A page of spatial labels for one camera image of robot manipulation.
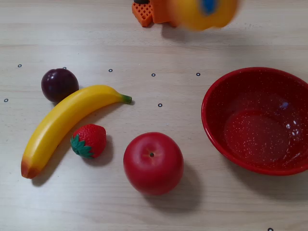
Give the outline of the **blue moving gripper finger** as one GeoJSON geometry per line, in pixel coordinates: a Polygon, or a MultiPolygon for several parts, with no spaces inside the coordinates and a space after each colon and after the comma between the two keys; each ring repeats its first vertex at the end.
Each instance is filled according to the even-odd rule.
{"type": "Polygon", "coordinates": [[[205,15],[214,14],[218,8],[218,0],[200,0],[200,6],[205,15]]]}

